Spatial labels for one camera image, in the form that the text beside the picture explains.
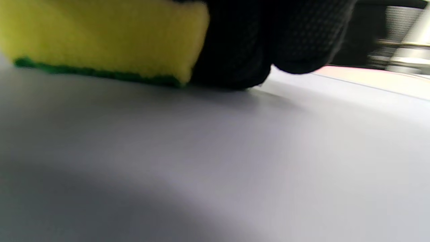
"textured glove fabric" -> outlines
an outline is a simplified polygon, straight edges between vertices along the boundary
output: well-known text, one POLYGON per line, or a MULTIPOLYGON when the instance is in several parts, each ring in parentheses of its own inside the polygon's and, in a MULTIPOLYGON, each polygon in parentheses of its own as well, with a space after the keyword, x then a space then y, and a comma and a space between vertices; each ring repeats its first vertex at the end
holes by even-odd
POLYGON ((356 0, 207 0, 210 24, 192 82, 245 89, 274 64, 303 74, 337 52, 356 0))

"white surface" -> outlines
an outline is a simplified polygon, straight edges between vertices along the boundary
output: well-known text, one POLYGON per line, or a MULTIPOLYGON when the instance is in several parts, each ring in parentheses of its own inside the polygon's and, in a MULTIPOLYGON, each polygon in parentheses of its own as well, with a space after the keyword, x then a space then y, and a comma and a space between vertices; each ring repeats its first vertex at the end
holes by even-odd
POLYGON ((430 241, 428 101, 0 75, 2 242, 430 241))

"yellow sponge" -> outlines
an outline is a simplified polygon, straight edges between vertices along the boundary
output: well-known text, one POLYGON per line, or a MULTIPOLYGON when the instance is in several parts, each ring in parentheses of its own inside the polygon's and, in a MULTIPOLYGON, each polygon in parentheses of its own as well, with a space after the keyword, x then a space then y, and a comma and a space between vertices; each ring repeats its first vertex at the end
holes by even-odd
POLYGON ((12 61, 173 76, 181 85, 208 25, 207 7, 197 1, 0 0, 0 48, 12 61))

